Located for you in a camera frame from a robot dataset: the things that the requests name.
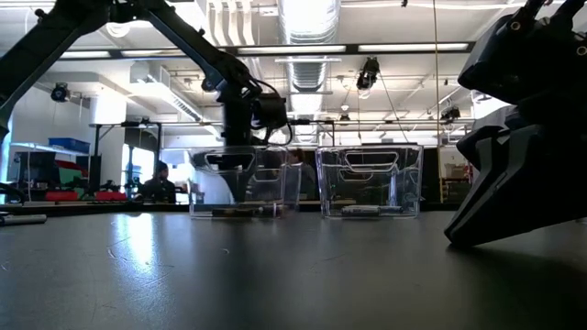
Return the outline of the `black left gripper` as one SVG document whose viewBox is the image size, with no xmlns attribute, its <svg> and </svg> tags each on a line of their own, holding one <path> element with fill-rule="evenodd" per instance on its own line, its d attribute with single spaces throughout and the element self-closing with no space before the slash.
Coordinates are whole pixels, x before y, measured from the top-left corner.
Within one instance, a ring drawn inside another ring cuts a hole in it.
<svg viewBox="0 0 587 330">
<path fill-rule="evenodd" d="M 251 145 L 252 104 L 257 98 L 257 83 L 251 76 L 239 77 L 225 81 L 216 90 L 217 101 L 223 108 L 223 132 L 225 145 L 244 147 Z M 233 148 L 231 155 L 221 158 L 221 176 L 227 183 L 233 200 L 245 201 L 246 191 L 253 172 L 256 169 L 256 151 L 254 148 Z"/>
</svg>

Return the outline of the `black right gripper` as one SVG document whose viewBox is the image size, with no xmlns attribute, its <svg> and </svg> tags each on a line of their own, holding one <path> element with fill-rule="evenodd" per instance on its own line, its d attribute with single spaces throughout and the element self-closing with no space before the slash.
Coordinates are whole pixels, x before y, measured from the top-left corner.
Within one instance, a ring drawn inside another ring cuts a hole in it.
<svg viewBox="0 0 587 330">
<path fill-rule="evenodd" d="M 523 127 L 524 119 L 537 125 Z M 451 244 L 472 247 L 584 218 L 585 132 L 585 83 L 476 119 L 457 143 L 478 175 L 444 231 Z"/>
</svg>

